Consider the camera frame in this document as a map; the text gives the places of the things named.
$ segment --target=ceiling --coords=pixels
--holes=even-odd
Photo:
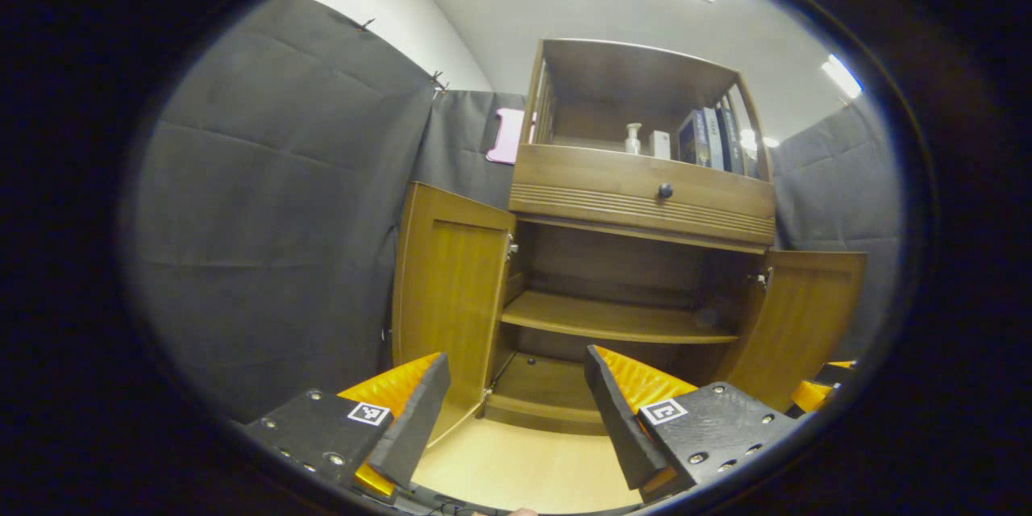
[[[771,0],[433,0],[495,91],[525,94],[538,39],[674,50],[741,71],[764,134],[784,140],[843,105],[830,53]]]

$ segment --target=small white box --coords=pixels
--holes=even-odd
[[[652,148],[652,157],[659,160],[670,159],[670,134],[667,131],[649,133],[648,144]]]

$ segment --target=pink object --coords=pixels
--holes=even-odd
[[[498,136],[494,138],[494,149],[487,152],[487,159],[501,164],[516,163],[516,149],[519,149],[519,133],[523,129],[523,111],[519,108],[498,108],[502,126]],[[534,136],[534,126],[530,126],[530,136]]]

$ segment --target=book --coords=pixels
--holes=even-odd
[[[732,173],[745,174],[745,160],[742,159],[742,144],[739,141],[738,127],[735,116],[730,108],[717,107],[716,120],[720,125],[720,138],[723,146],[723,167]]]
[[[723,148],[720,143],[720,126],[716,122],[716,109],[705,107],[703,115],[706,119],[706,133],[710,144],[710,167],[723,170]]]
[[[712,167],[708,134],[703,112],[688,112],[681,128],[677,130],[678,159],[685,163]]]

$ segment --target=drawer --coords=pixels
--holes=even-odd
[[[658,196],[663,183],[673,189],[666,199]],[[700,241],[774,244],[771,183],[605,150],[521,143],[509,211],[660,230]]]

